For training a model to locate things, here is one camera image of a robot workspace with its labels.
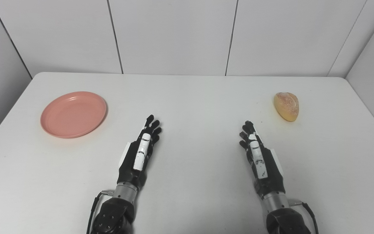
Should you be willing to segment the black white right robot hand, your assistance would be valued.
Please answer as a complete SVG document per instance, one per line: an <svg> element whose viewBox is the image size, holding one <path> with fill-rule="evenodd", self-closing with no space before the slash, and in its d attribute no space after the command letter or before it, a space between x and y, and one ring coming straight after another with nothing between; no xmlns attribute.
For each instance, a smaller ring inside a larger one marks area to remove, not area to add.
<svg viewBox="0 0 374 234"><path fill-rule="evenodd" d="M274 159L272 151L264 146L251 121L245 121L239 136L242 140L240 146L244 148L245 155L255 177L255 190L259 197L272 192L286 193L282 173Z"/></svg>

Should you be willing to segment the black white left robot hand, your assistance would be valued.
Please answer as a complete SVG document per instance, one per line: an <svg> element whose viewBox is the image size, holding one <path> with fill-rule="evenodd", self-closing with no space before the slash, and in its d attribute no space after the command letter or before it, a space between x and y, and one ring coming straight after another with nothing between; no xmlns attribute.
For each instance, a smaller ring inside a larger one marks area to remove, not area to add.
<svg viewBox="0 0 374 234"><path fill-rule="evenodd" d="M147 117L137 139L130 143L119 168L117 184L131 184L138 190L147 180L146 169L153 154L154 145L160 140L160 121L151 114Z"/></svg>

